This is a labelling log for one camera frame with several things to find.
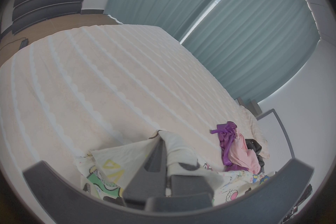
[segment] pile of clothes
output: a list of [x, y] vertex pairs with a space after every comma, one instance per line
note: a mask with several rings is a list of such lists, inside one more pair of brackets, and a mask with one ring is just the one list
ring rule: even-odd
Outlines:
[[218, 124], [210, 133], [218, 134], [225, 171], [244, 170], [253, 174], [263, 171], [264, 162], [258, 155], [262, 147], [254, 139], [244, 139], [234, 122]]

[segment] bed sheet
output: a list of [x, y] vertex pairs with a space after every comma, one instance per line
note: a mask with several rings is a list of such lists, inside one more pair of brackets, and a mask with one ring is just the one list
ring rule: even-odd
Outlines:
[[209, 71], [156, 26], [102, 25], [55, 33], [0, 68], [0, 161], [15, 174], [47, 161], [80, 185], [74, 156], [180, 134], [223, 169], [217, 124], [234, 121], [245, 138], [266, 141], [256, 119]]

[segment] dark baseboard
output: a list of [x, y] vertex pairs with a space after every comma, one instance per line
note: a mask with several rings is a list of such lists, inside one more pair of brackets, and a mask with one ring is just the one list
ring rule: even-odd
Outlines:
[[8, 27], [6, 30], [4, 30], [4, 31], [0, 34], [0, 42], [1, 42], [1, 39], [2, 39], [6, 34], [8, 34], [11, 30], [12, 30], [12, 26]]
[[103, 14], [104, 10], [103, 9], [82, 9], [81, 14]]

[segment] black cable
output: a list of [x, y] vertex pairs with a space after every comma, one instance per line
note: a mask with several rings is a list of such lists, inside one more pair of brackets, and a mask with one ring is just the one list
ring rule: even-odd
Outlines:
[[21, 37], [21, 38], [19, 38], [19, 39], [17, 39], [17, 40], [14, 40], [14, 41], [12, 41], [12, 42], [9, 42], [9, 43], [7, 43], [6, 45], [4, 45], [0, 50], [2, 50], [5, 46], [7, 46], [7, 45], [9, 45], [9, 44], [12, 44], [12, 43], [14, 43], [14, 42], [16, 42], [16, 41], [19, 41], [19, 40], [21, 40], [21, 39], [27, 39], [26, 37]]

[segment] mattress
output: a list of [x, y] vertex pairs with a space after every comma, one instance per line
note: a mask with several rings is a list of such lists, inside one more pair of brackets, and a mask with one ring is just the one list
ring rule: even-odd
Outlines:
[[20, 193], [29, 192], [21, 171], [39, 160], [79, 186], [74, 156], [141, 141], [155, 130], [180, 134], [222, 170], [219, 141], [209, 129], [227, 121], [256, 139], [267, 156], [252, 114], [156, 26], [61, 31], [0, 68], [0, 161]]

